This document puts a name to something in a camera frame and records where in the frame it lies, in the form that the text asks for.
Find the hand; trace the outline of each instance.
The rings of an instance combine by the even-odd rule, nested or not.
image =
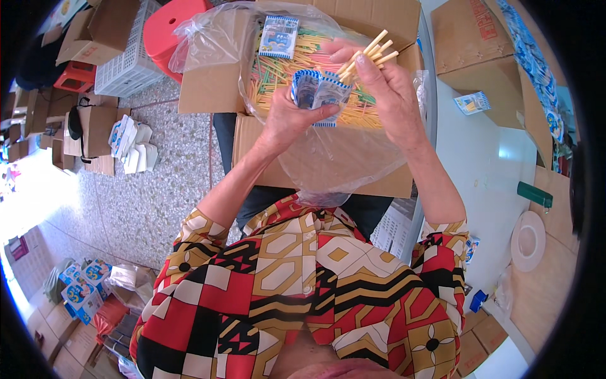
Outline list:
[[[256,144],[270,154],[280,155],[314,122],[331,117],[339,106],[330,104],[309,110],[300,109],[290,98],[290,86],[273,93],[269,115]]]
[[[324,43],[321,48],[332,54],[330,60],[335,63],[345,63],[355,52],[364,49],[342,39]],[[402,150],[414,149],[427,137],[410,73],[393,61],[383,65],[385,67],[379,70],[367,56],[359,55],[356,58],[358,76],[376,100],[379,119],[387,136]]]

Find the printed label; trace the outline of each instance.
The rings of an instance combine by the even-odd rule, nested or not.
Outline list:
[[[482,91],[454,98],[453,101],[465,115],[490,109],[490,103]]]
[[[261,35],[259,55],[293,59],[298,30],[299,20],[296,18],[267,16]]]

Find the red and gold geometric pattern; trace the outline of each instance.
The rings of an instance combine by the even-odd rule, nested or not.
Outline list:
[[[130,352],[146,378],[266,378],[307,324],[341,359],[444,378],[456,369],[464,319],[464,221],[426,224],[411,267],[365,241],[340,208],[289,196],[249,235],[199,210],[182,222]]]

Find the right hand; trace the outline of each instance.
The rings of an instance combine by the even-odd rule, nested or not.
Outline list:
[[[330,59],[334,63],[345,63],[355,52],[363,49],[340,39],[322,45],[325,53],[332,54]],[[384,68],[379,70],[367,56],[356,58],[358,76],[376,100],[379,119],[387,136],[403,150],[414,149],[419,139],[427,138],[410,73],[393,61],[383,65]]]

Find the left hand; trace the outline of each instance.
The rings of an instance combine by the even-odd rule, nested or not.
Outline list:
[[[309,110],[300,109],[290,98],[290,86],[273,93],[269,115],[256,144],[270,154],[280,155],[314,122],[330,117],[339,106],[330,104]]]

